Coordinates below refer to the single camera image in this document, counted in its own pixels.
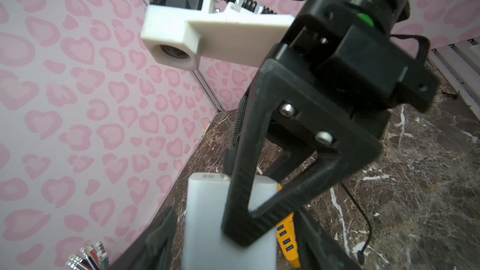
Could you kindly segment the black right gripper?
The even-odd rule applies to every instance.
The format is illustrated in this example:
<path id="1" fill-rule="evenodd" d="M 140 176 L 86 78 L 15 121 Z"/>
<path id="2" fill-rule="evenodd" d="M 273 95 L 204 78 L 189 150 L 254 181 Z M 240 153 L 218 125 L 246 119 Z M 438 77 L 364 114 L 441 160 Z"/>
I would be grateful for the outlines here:
<path id="1" fill-rule="evenodd" d="M 286 216 L 340 183 L 381 152 L 389 110 L 431 106 L 439 82 L 391 42 L 390 18 L 375 19 L 343 0 L 307 0 L 272 47 L 239 102 L 224 174 L 231 175 L 222 231 L 252 245 Z M 256 167 L 268 140 L 281 148 L 263 175 L 280 182 L 317 158 L 277 195 L 250 207 Z"/>

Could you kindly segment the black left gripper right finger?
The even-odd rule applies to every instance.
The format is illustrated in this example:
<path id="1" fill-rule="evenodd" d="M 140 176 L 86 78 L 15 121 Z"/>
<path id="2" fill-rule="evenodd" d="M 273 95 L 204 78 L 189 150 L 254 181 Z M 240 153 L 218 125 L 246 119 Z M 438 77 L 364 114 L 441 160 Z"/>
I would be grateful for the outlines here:
<path id="1" fill-rule="evenodd" d="M 303 207 L 296 211 L 296 242 L 302 270 L 361 269 Z"/>

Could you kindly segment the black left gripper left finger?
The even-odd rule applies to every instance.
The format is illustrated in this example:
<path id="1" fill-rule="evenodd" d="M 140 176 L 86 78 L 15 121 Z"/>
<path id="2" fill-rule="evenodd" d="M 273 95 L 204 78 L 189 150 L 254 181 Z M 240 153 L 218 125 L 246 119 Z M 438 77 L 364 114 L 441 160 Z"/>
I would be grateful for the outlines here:
<path id="1" fill-rule="evenodd" d="M 170 269 L 177 216 L 172 207 L 165 209 L 122 255 L 110 270 Z"/>

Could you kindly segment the orange power strip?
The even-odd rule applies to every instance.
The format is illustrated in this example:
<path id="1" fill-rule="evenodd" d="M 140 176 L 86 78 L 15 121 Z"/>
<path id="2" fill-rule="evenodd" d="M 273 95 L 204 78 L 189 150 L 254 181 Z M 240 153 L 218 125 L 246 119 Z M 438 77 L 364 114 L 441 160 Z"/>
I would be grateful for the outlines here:
<path id="1" fill-rule="evenodd" d="M 295 236 L 295 224 L 293 219 L 294 214 L 284 218 L 276 227 L 277 241 L 280 245 L 281 251 L 290 263 L 296 269 L 301 267 L 300 257 L 298 254 L 298 245 Z"/>

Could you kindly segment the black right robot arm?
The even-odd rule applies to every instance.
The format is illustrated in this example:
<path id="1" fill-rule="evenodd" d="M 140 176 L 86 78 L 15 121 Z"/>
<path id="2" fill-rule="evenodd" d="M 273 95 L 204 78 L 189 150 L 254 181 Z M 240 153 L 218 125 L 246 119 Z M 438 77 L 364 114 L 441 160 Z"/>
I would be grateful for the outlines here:
<path id="1" fill-rule="evenodd" d="M 391 42 L 408 0 L 296 0 L 303 7 L 239 104 L 224 172 L 222 232 L 256 242 L 288 215 L 374 161 L 390 109 L 431 106 L 438 79 Z"/>

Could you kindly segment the bundle of coloured pencils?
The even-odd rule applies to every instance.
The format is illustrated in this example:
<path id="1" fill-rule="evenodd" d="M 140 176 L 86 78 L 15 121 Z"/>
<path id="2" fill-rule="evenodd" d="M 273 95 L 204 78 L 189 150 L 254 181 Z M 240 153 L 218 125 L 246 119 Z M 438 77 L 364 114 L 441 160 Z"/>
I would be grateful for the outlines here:
<path id="1" fill-rule="evenodd" d="M 86 242 L 76 254 L 67 258 L 65 266 L 69 270 L 108 270 L 110 257 L 103 242 Z"/>

